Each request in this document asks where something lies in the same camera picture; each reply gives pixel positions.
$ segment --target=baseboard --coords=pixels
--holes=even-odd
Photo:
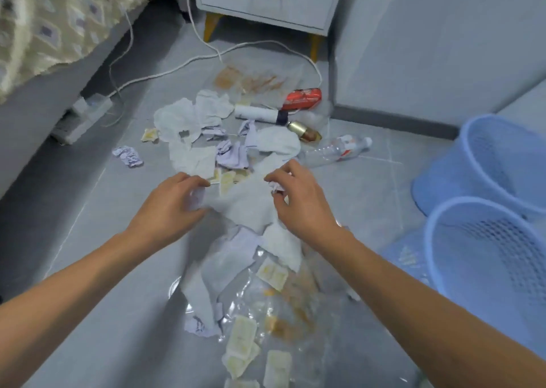
[[[381,126],[382,128],[411,132],[418,135],[445,138],[447,140],[454,140],[459,135],[459,128],[454,125],[411,118],[389,112],[356,109],[342,105],[334,106],[332,118],[359,124]]]

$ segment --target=plastic bottle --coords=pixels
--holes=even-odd
[[[302,151],[297,158],[306,167],[314,168],[356,157],[371,145],[371,138],[360,135],[343,135],[324,139],[315,150]]]

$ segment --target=right hand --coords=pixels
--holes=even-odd
[[[278,218],[304,242],[312,245],[331,229],[338,228],[322,188],[311,171],[296,160],[291,159],[266,175],[264,180],[277,182],[284,188],[285,194],[273,193]],[[284,201],[285,195],[288,195],[289,204]]]

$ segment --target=laundry basket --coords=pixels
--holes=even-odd
[[[514,212],[452,198],[381,254],[546,358],[546,242]]]
[[[412,195],[429,215],[453,197],[498,202],[530,220],[546,214],[546,141],[496,115],[463,125],[448,152],[413,180]]]

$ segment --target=bottle label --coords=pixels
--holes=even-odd
[[[357,142],[352,135],[340,136],[338,139],[343,142],[345,148],[340,159],[347,158],[347,156],[357,147]]]

